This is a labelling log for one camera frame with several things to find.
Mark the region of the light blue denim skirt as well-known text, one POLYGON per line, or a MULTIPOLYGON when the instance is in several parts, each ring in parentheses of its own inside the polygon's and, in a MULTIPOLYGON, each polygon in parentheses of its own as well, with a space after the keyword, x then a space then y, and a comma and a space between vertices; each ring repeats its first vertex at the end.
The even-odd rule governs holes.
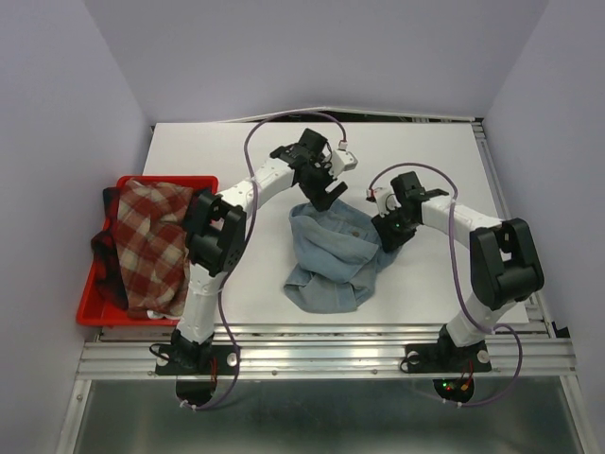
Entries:
POLYGON ((357 311, 375 293, 378 273, 399 254, 383 250, 369 215, 340 200, 323 212, 296 205, 288 220, 297 264, 284 293, 307 313, 357 311))

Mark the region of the red cream plaid skirt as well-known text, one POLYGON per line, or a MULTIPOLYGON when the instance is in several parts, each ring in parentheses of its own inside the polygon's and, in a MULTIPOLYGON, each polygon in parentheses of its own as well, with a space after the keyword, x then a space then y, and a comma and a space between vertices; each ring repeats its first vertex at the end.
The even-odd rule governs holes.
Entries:
POLYGON ((130 179, 120 189, 112 227, 131 317, 177 319, 189 279, 185 231, 193 189, 130 179))

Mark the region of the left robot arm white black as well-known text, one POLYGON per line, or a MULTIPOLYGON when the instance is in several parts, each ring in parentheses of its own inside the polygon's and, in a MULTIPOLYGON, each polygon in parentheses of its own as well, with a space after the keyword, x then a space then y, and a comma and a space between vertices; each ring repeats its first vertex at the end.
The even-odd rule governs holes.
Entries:
POLYGON ((216 194, 198 196, 186 224, 189 284, 183 313, 164 353, 169 365, 199 374, 210 365, 215 313, 225 279, 247 248, 258 210, 270 199, 297 186, 323 212, 346 190, 338 176, 356 167, 341 139, 331 149, 327 139, 306 129, 299 140, 279 146, 247 179, 216 194))

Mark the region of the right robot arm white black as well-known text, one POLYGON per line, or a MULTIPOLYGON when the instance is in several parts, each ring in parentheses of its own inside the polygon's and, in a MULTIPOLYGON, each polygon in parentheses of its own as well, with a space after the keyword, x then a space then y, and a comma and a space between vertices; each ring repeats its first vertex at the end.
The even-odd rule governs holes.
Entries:
POLYGON ((545 283, 528 224, 481 214, 458 204, 457 195, 456 190, 425 189, 415 172, 398 175, 388 188, 367 191, 378 209, 372 224, 385 252, 403 247, 419 227, 447 235, 449 249, 461 245, 469 252, 469 297, 435 342, 406 346, 400 368, 407 374, 489 372, 486 337, 501 328, 501 318, 516 303, 545 283))

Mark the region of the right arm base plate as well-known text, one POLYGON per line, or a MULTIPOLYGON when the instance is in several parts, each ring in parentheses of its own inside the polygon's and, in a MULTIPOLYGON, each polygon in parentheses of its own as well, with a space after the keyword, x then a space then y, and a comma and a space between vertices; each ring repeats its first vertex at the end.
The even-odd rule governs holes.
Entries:
POLYGON ((405 348, 399 369, 406 374, 454 375, 462 372, 488 373, 492 370, 484 341, 466 347, 413 343, 405 348))

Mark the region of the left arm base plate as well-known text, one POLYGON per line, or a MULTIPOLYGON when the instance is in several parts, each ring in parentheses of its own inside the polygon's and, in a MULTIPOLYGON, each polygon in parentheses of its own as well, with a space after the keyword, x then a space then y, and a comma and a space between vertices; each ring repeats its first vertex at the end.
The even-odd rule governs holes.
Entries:
POLYGON ((155 374, 176 375, 234 375, 238 356, 233 345, 197 346, 187 352, 175 346, 153 343, 149 353, 155 357, 155 374))

